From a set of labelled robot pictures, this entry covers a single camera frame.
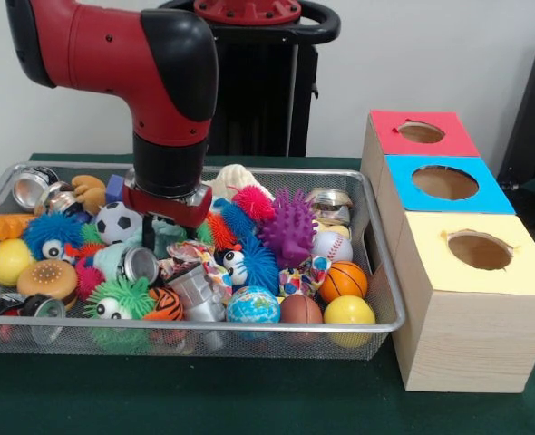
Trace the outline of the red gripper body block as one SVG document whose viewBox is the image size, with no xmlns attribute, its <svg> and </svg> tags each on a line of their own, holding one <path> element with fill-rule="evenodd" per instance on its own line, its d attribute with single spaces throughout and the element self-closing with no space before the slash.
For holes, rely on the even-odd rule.
<svg viewBox="0 0 535 435">
<path fill-rule="evenodd" d="M 198 227 L 209 213 L 212 189 L 200 185 L 187 197 L 166 198 L 154 196 L 139 188 L 124 186 L 122 196 L 125 206 L 138 213 L 167 218 L 182 227 Z"/>
</svg>

